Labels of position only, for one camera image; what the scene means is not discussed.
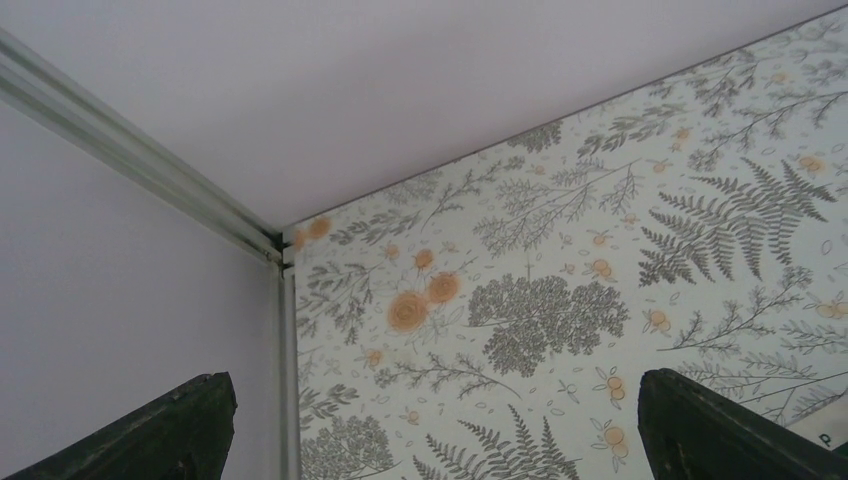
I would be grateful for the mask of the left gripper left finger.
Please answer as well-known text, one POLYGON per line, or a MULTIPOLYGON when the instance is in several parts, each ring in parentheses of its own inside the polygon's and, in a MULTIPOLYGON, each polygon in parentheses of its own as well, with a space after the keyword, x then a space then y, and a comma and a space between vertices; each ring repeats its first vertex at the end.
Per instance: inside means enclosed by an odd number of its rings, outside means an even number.
POLYGON ((230 374, 202 374, 9 477, 220 479, 236 409, 230 374))

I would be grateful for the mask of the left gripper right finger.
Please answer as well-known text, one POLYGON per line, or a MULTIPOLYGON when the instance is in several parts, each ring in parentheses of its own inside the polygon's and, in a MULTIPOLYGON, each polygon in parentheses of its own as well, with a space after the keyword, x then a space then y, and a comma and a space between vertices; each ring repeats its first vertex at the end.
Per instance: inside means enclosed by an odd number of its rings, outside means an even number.
POLYGON ((845 479, 847 457, 679 374, 645 372, 638 430, 655 479, 845 479))

